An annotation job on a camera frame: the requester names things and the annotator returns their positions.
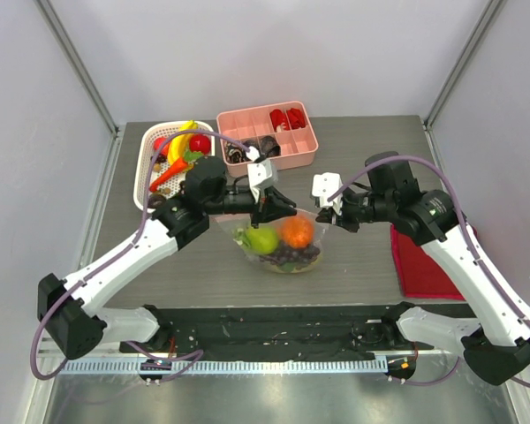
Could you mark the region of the green pear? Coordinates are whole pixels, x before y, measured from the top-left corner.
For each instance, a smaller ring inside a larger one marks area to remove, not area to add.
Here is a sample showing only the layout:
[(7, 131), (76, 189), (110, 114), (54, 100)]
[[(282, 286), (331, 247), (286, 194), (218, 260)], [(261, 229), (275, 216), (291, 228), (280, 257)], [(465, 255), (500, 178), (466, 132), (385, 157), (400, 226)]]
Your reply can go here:
[(276, 231), (269, 226), (252, 226), (234, 231), (234, 240), (248, 252), (258, 255), (272, 254), (279, 244)]

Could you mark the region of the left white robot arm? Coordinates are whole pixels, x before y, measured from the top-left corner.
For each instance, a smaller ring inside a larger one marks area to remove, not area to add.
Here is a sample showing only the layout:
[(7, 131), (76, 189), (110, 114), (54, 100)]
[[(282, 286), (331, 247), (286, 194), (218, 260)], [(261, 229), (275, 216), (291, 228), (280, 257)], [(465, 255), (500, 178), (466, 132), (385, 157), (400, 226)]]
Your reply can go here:
[(139, 274), (208, 230), (211, 216), (247, 215), (257, 227), (294, 216), (295, 202), (275, 187), (270, 160), (248, 166), (248, 183), (228, 184), (224, 162), (205, 156), (186, 173), (179, 192), (141, 221), (140, 228), (100, 259), (38, 284), (38, 319), (68, 360), (98, 345), (134, 342), (151, 352), (170, 343), (170, 321), (155, 307), (112, 309), (107, 302)]

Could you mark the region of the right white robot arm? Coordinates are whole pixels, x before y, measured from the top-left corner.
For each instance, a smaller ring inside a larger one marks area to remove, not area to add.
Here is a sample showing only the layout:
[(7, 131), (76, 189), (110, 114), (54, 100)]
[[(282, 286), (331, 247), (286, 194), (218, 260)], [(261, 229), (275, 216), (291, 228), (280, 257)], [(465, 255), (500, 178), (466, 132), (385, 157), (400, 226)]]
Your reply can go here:
[(472, 319), (430, 313), (403, 302), (382, 318), (390, 348), (423, 343), (457, 355), (482, 381), (498, 386), (530, 365), (530, 306), (511, 288), (479, 246), (451, 182), (431, 162), (384, 152), (370, 157), (359, 176), (370, 188), (355, 193), (352, 177), (313, 177), (317, 219), (349, 232), (363, 223), (390, 223), (430, 257), (472, 309)]

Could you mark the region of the clear pink zip top bag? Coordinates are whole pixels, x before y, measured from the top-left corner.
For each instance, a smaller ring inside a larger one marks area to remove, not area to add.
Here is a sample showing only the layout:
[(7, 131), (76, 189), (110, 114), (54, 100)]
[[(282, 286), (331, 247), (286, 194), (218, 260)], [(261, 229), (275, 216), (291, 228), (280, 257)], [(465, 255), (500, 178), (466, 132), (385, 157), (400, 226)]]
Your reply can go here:
[(215, 218), (220, 228), (252, 263), (280, 274), (311, 270), (322, 259), (322, 240), (328, 230), (315, 215), (300, 209), (295, 216), (253, 227), (248, 215)]

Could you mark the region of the dark purple grape bunch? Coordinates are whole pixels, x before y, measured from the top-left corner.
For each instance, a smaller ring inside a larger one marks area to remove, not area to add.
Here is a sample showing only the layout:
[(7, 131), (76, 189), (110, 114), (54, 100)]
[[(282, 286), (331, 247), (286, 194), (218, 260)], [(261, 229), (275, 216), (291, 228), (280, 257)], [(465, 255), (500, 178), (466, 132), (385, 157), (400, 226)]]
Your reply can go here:
[(272, 254), (260, 255), (259, 259), (280, 269), (293, 270), (303, 269), (311, 265), (320, 253), (321, 249), (314, 244), (295, 249), (281, 242)]

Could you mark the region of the orange pumpkin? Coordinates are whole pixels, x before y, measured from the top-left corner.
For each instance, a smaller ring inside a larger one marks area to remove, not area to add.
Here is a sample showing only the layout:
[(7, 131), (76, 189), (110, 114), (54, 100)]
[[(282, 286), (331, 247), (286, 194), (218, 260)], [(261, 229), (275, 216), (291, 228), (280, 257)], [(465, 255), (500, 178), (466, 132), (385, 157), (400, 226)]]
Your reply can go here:
[(292, 248), (305, 248), (314, 241), (314, 226), (304, 216), (291, 216), (280, 225), (279, 237)]

